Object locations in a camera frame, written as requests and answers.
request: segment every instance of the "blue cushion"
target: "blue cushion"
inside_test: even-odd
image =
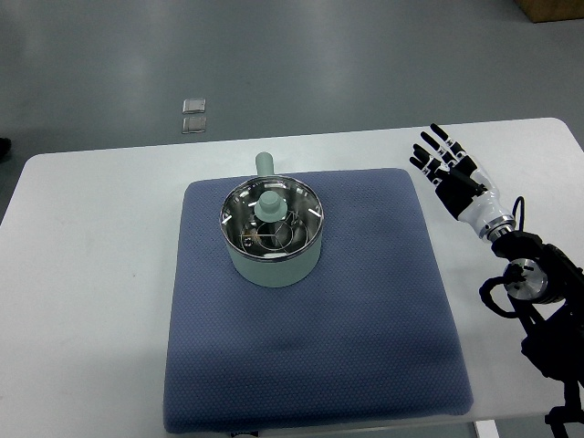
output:
[[[219,225],[245,178],[184,196],[164,389],[170,433],[232,432],[435,414],[473,398],[410,176],[290,175],[324,212],[322,252],[295,285],[234,269]]]

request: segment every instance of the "mint green pot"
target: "mint green pot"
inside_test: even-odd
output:
[[[235,187],[221,209],[221,229],[235,269],[264,287],[289,286],[320,257],[322,203],[303,182],[274,175],[267,152],[255,157],[257,177]]]

